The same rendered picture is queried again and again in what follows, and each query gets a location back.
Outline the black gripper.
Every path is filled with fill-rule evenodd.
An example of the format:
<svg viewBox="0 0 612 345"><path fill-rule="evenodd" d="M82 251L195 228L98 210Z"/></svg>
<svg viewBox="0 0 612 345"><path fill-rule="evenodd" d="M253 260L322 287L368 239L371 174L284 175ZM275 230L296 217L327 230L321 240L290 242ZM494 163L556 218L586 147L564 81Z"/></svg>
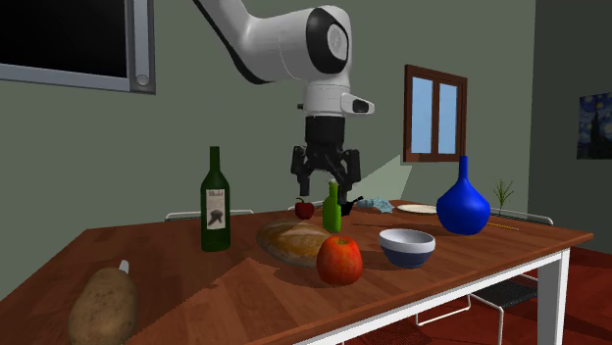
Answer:
<svg viewBox="0 0 612 345"><path fill-rule="evenodd" d="M357 149L342 149L345 118L312 116L305 118L304 146L292 151L290 172L296 176L300 196L310 195L312 168L329 168L338 184L338 202L347 202L347 192L361 180L360 153Z"/></svg>

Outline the small light green bottle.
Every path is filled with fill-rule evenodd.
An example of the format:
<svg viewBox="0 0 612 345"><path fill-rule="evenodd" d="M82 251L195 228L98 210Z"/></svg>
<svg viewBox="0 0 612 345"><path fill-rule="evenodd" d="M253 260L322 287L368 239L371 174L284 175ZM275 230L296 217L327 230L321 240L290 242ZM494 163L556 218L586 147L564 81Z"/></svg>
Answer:
<svg viewBox="0 0 612 345"><path fill-rule="evenodd" d="M341 230L341 207L338 204L338 184L332 179L329 182L329 195L323 204L324 229L332 233Z"/></svg>

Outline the small black pot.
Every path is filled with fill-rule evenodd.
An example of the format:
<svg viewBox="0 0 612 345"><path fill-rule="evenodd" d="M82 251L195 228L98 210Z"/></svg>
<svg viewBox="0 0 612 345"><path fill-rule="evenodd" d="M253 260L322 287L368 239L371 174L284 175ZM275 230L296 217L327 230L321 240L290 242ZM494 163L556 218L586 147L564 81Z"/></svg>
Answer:
<svg viewBox="0 0 612 345"><path fill-rule="evenodd" d="M358 203L359 201L363 200L364 197L360 196L352 201L346 201L345 203L340 205L340 211L341 211L341 215L344 216L348 216L353 208L353 206Z"/></svg>

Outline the red bell pepper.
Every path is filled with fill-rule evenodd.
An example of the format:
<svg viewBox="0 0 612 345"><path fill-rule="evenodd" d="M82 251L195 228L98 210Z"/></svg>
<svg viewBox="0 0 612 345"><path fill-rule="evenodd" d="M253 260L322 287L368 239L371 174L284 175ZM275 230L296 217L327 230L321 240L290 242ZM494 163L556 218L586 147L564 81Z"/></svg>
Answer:
<svg viewBox="0 0 612 345"><path fill-rule="evenodd" d="M314 216L315 206L306 202L303 198L297 197L294 205L294 213L301 220L310 220Z"/></svg>

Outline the light blue cloth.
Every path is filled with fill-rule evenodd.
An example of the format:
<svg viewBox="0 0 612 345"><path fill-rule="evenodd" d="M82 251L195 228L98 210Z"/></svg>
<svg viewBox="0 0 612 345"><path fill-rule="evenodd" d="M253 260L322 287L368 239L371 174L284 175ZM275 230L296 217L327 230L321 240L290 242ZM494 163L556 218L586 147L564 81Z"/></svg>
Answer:
<svg viewBox="0 0 612 345"><path fill-rule="evenodd" d="M393 210L393 205L388 200L382 199L380 197L359 200L356 203L356 206L358 208L373 208L380 211L381 213L391 213Z"/></svg>

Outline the brown bread loaf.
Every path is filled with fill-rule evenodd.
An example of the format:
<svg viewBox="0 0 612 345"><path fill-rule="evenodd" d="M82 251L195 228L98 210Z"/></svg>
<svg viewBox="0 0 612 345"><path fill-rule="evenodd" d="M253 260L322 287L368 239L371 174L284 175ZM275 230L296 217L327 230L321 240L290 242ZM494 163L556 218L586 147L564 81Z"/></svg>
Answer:
<svg viewBox="0 0 612 345"><path fill-rule="evenodd" d="M276 260L297 267L314 268L322 244L331 235L322 227L299 220L276 220L262 225L258 245Z"/></svg>

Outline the white plate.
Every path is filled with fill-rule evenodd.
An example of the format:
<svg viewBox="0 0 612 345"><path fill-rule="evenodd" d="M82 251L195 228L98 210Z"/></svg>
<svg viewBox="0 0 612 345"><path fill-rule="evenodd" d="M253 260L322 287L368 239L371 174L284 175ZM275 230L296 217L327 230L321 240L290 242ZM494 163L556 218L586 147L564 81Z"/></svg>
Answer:
<svg viewBox="0 0 612 345"><path fill-rule="evenodd" d="M415 214L435 214L436 206L423 205L423 204L403 204L397 206L397 209L402 212L415 213Z"/></svg>

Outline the white and blue bowl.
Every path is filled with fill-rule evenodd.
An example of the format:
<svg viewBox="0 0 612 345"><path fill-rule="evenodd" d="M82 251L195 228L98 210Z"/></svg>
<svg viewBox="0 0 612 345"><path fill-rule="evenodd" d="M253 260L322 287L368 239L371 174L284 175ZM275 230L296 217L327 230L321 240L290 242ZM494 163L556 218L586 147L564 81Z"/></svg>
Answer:
<svg viewBox="0 0 612 345"><path fill-rule="evenodd" d="M379 243L388 260L404 269L421 267L435 249L435 238L416 229L389 228L379 233Z"/></svg>

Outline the brown framed window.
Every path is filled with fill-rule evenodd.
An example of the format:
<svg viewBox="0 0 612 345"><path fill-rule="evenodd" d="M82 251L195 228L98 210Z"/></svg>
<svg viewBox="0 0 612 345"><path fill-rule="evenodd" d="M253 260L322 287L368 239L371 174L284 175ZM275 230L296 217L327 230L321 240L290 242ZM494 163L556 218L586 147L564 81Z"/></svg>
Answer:
<svg viewBox="0 0 612 345"><path fill-rule="evenodd" d="M468 79L404 67L405 163L458 162L466 154Z"/></svg>

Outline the dark green wine bottle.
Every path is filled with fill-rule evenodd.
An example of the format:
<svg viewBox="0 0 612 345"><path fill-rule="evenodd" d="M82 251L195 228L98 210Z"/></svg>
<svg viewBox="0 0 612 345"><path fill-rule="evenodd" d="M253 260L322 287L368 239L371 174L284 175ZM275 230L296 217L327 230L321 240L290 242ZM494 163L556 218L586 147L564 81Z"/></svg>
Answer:
<svg viewBox="0 0 612 345"><path fill-rule="evenodd" d="M230 246L230 185L221 171L220 147L211 146L209 154L200 186L201 249L216 252Z"/></svg>

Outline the blue round vase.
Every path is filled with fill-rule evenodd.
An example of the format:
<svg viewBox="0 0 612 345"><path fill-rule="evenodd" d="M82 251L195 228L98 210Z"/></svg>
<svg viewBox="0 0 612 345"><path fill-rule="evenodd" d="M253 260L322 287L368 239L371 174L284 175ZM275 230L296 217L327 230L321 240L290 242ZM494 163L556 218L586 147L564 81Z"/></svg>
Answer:
<svg viewBox="0 0 612 345"><path fill-rule="evenodd" d="M461 235L479 233L490 217L490 205L468 178L468 157L459 159L456 182L436 201L436 214L449 232Z"/></svg>

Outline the small green plant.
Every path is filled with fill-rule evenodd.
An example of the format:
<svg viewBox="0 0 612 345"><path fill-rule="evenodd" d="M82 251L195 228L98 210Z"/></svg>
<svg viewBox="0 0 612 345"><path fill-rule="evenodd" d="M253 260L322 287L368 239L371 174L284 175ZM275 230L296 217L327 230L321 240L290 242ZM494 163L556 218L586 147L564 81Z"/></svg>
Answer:
<svg viewBox="0 0 612 345"><path fill-rule="evenodd" d="M498 209L502 210L510 196L514 193L512 189L514 184L513 180L505 181L499 178L494 185L493 192L498 200Z"/></svg>

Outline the brown potato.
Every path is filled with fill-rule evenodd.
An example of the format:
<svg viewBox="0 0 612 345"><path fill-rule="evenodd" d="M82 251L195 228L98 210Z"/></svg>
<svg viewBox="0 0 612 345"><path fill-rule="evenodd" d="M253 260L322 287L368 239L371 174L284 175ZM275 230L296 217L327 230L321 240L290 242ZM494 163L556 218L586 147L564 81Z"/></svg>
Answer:
<svg viewBox="0 0 612 345"><path fill-rule="evenodd" d="M137 320L137 291L125 271L97 271L77 297L69 318L70 345L126 345Z"/></svg>

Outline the dark blue wall picture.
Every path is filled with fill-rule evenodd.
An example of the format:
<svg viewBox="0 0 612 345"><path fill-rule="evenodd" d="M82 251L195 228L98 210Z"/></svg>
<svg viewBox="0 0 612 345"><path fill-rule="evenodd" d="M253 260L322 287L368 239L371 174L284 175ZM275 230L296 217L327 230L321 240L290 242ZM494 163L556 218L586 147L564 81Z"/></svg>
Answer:
<svg viewBox="0 0 612 345"><path fill-rule="evenodd" d="M612 160L612 92L580 98L579 160Z"/></svg>

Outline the grey framed wall television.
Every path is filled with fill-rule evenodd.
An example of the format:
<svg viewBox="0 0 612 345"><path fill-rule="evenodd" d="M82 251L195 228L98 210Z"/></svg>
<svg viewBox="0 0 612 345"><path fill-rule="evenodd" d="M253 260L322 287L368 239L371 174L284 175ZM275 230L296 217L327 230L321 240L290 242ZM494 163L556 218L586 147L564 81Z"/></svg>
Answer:
<svg viewBox="0 0 612 345"><path fill-rule="evenodd" d="M153 0L0 0L0 79L154 94Z"/></svg>

